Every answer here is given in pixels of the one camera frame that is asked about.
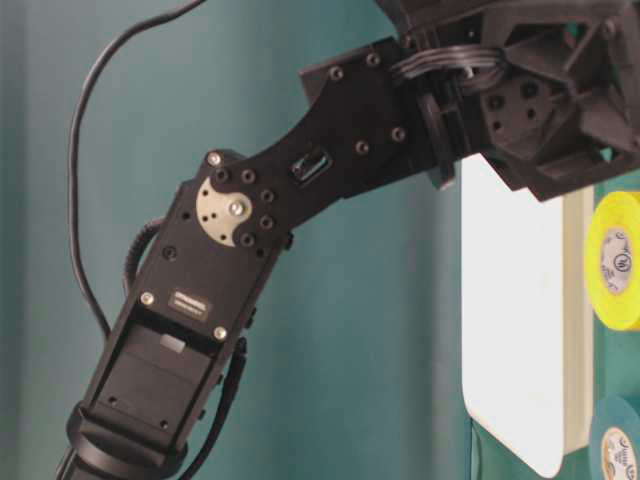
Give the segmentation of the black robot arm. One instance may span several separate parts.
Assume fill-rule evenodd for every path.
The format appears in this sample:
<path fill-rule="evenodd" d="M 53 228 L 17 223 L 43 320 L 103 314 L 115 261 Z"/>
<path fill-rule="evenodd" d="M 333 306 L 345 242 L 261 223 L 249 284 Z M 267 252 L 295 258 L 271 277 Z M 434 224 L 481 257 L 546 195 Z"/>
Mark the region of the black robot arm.
<path fill-rule="evenodd" d="M 396 37 L 304 69 L 300 122 L 206 153 L 126 259 L 126 300 L 68 424 L 60 479 L 193 477 L 296 227 L 332 203 L 483 156 L 548 200 L 639 166 L 635 1 L 383 1 Z"/>

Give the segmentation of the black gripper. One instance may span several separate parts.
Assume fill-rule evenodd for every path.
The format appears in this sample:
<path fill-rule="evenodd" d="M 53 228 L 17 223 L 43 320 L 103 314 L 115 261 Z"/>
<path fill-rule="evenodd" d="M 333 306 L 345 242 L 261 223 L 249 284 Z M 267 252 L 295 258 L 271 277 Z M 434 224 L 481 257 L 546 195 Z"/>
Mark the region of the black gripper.
<path fill-rule="evenodd" d="M 639 167 L 635 1 L 384 1 L 438 187 L 478 154 L 547 200 Z"/>

